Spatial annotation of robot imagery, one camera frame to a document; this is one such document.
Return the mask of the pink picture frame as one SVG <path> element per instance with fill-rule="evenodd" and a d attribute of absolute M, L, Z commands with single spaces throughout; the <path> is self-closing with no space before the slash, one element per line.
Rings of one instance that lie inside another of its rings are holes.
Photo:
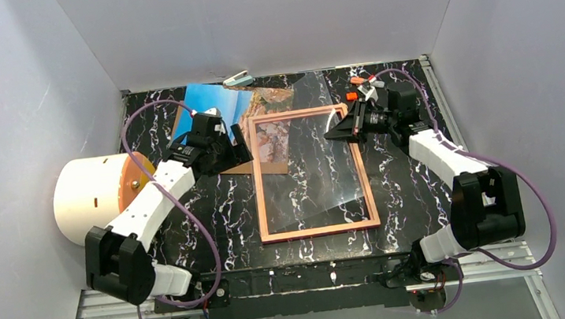
<path fill-rule="evenodd" d="M 325 138 L 345 104 L 250 117 L 258 228 L 263 243 L 376 228 L 358 145 Z"/>

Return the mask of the brown cardboard backing board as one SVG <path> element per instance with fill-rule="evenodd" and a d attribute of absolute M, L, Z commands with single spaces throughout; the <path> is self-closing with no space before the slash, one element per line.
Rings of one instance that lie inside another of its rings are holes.
<path fill-rule="evenodd" d="M 258 160 L 261 163 L 260 169 L 264 174 L 284 174 L 288 171 L 288 130 L 282 128 L 279 134 L 274 133 L 272 138 L 272 150 L 266 151 L 262 148 L 251 148 L 251 131 L 247 120 L 250 117 L 263 115 L 265 113 L 275 113 L 277 111 L 272 105 L 273 102 L 292 101 L 290 91 L 281 90 L 282 95 L 278 98 L 269 97 L 261 91 L 230 91 L 229 95 L 219 93 L 190 95 L 184 103 L 196 112 L 205 112 L 213 107 L 219 110 L 221 117 L 226 125 L 229 138 L 235 144 L 231 126 L 239 124 L 247 146 L 255 157 L 259 154 Z M 254 158 L 252 161 L 233 167 L 220 174 L 251 174 L 253 173 Z"/>

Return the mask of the landscape photo print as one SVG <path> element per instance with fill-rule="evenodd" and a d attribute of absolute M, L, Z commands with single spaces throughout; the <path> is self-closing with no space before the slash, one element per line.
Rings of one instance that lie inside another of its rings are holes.
<path fill-rule="evenodd" d="M 219 109 L 227 126 L 240 126 L 247 143 L 251 141 L 247 120 L 292 110 L 295 94 L 287 88 L 238 88 L 199 83 L 189 84 L 186 89 L 184 104 L 198 112 L 212 107 Z M 290 124 L 290 121 L 273 121 L 256 128 L 255 138 L 262 173 L 284 174 L 288 171 Z"/>

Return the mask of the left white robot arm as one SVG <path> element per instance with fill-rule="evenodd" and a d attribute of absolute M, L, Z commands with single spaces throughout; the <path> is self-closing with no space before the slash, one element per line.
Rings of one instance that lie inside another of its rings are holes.
<path fill-rule="evenodd" d="M 104 228 L 85 236 L 86 283 L 138 306 L 148 298 L 184 296 L 193 274 L 184 268 L 154 262 L 148 251 L 166 217 L 203 176 L 216 176 L 249 162 L 251 153 L 240 126 L 227 127 L 221 112 L 197 112 L 189 132 L 170 147 L 150 182 Z"/>

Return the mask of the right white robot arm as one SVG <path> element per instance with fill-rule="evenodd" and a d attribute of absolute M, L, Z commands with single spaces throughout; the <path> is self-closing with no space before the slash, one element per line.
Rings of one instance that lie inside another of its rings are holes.
<path fill-rule="evenodd" d="M 397 83 L 387 91 L 387 104 L 356 99 L 325 139 L 364 143 L 369 134 L 389 135 L 409 158 L 420 161 L 451 190 L 449 222 L 416 240 L 392 276 L 431 273 L 449 258 L 457 258 L 506 239 L 520 237 L 526 222 L 518 177 L 499 165 L 486 165 L 461 154 L 457 145 L 421 119 L 418 88 Z"/>

